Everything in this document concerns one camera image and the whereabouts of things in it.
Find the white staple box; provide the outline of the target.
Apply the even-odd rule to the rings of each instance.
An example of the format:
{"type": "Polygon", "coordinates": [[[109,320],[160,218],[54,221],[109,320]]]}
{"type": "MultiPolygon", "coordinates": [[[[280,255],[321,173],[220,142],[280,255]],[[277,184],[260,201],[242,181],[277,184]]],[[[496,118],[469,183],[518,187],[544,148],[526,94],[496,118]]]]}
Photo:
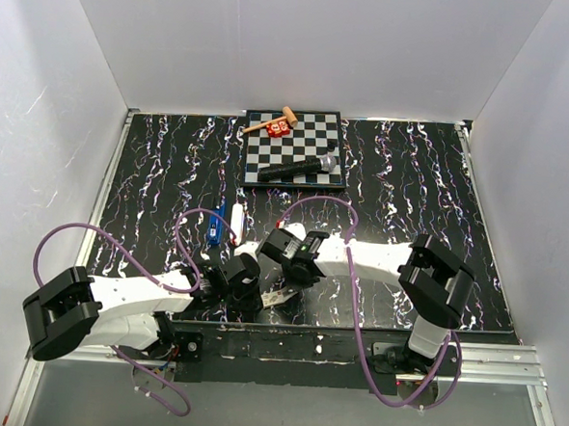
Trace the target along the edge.
{"type": "Polygon", "coordinates": [[[284,292],[265,292],[261,295],[261,303],[264,308],[278,306],[285,302],[287,297],[284,292]]]}

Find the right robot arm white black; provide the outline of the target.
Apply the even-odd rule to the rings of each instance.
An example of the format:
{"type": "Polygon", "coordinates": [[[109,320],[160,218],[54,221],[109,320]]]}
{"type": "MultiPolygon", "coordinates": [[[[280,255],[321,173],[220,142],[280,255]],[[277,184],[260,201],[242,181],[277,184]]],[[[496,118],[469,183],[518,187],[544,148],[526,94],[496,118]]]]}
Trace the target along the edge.
{"type": "Polygon", "coordinates": [[[321,278],[353,275],[402,289],[418,314],[403,358],[419,374],[438,363],[443,342],[461,325],[474,289],[474,270],[430,234],[387,245],[344,241],[324,231],[299,238],[290,227],[274,228],[256,254],[280,265],[291,285],[308,288],[321,278]]]}

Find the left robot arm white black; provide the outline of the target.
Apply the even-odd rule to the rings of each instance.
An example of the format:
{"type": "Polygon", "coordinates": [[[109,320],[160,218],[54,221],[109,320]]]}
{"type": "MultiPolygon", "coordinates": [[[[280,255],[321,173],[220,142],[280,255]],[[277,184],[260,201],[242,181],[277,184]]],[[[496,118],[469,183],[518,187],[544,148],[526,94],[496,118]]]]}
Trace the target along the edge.
{"type": "Polygon", "coordinates": [[[67,268],[23,302],[31,356],[61,358],[79,346],[126,346],[151,359],[171,353],[173,337],[158,314],[214,308],[220,303],[255,309],[260,267],[243,253],[221,264],[198,263],[200,273],[171,271],[158,284],[145,277],[90,276],[67,268]]]}

